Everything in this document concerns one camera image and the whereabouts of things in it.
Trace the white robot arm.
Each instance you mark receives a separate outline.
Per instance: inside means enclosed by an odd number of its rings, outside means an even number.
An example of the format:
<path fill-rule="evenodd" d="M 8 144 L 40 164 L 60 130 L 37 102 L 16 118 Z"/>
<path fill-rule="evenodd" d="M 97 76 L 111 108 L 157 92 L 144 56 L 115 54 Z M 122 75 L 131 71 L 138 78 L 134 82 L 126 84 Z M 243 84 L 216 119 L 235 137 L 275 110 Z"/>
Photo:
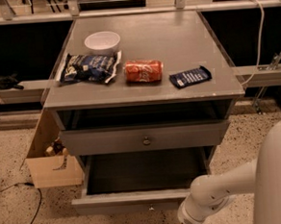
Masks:
<path fill-rule="evenodd" d="M 241 193 L 254 194 L 253 224 L 281 224 L 281 120 L 267 133 L 256 159 L 192 181 L 177 211 L 178 224 L 202 224 Z"/>

